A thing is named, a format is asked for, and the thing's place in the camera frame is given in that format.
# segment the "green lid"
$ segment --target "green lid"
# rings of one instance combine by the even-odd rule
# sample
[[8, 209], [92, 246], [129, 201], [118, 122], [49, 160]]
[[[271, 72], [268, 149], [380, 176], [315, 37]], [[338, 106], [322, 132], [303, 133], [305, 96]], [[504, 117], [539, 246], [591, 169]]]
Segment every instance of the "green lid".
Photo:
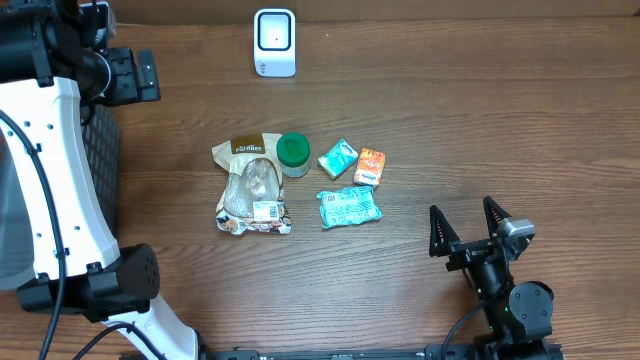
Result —
[[276, 149], [280, 163], [291, 168], [302, 166], [311, 157], [309, 141], [300, 133], [282, 135]]

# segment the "orange packet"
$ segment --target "orange packet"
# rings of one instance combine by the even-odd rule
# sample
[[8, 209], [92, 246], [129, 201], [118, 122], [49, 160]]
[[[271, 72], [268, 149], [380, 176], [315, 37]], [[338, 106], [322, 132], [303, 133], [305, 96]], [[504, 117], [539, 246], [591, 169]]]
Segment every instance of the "orange packet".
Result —
[[360, 185], [370, 185], [374, 188], [380, 185], [382, 169], [384, 168], [384, 153], [362, 148], [353, 182]]

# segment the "snack bag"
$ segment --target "snack bag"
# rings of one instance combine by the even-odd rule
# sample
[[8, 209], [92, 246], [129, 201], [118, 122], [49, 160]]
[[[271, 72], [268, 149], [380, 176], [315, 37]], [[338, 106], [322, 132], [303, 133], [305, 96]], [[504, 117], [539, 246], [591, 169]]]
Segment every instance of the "snack bag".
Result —
[[360, 160], [355, 174], [353, 174], [353, 182], [360, 185], [370, 185], [374, 188], [380, 185], [382, 180], [382, 169], [384, 168], [384, 153], [362, 148]]
[[373, 188], [359, 186], [338, 191], [323, 191], [318, 194], [322, 227], [357, 225], [378, 220], [382, 212], [373, 201]]
[[332, 179], [342, 175], [358, 158], [358, 153], [344, 139], [318, 158], [318, 163], [329, 173]]
[[280, 136], [241, 136], [212, 149], [215, 162], [229, 172], [227, 187], [216, 207], [220, 230], [233, 235], [245, 230], [291, 232], [276, 151]]

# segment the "small blue packet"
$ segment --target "small blue packet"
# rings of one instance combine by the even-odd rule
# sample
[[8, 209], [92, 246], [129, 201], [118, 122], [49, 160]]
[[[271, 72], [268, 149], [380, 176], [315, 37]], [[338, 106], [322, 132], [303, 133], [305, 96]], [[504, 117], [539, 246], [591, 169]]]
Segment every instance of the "small blue packet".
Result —
[[353, 150], [344, 139], [340, 139], [326, 155], [318, 158], [318, 163], [329, 173], [332, 179], [335, 179], [342, 175], [357, 159], [358, 152]]
[[382, 212], [373, 201], [373, 188], [359, 186], [318, 193], [322, 227], [357, 225], [378, 220]]

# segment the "wooden tabletop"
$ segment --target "wooden tabletop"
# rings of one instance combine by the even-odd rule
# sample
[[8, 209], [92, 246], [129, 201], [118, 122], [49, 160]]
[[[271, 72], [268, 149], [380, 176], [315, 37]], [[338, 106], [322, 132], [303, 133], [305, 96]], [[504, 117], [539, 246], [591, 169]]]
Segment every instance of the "wooden tabletop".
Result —
[[[419, 348], [478, 300], [428, 255], [430, 205], [463, 241], [486, 237], [482, 198], [536, 224], [511, 270], [555, 292], [568, 359], [640, 352], [640, 21], [637, 18], [298, 25], [298, 73], [256, 75], [248, 25], [121, 27], [154, 50], [162, 101], [114, 110], [122, 131], [121, 246], [149, 243], [161, 292], [212, 348]], [[314, 158], [340, 138], [385, 152], [384, 216], [321, 228], [318, 166], [285, 179], [293, 232], [219, 231], [227, 173], [211, 148], [299, 131]], [[0, 296], [0, 359], [33, 359], [49, 317]], [[102, 329], [60, 320], [51, 359]], [[454, 342], [488, 331], [483, 316]], [[88, 359], [132, 347], [110, 335]]]

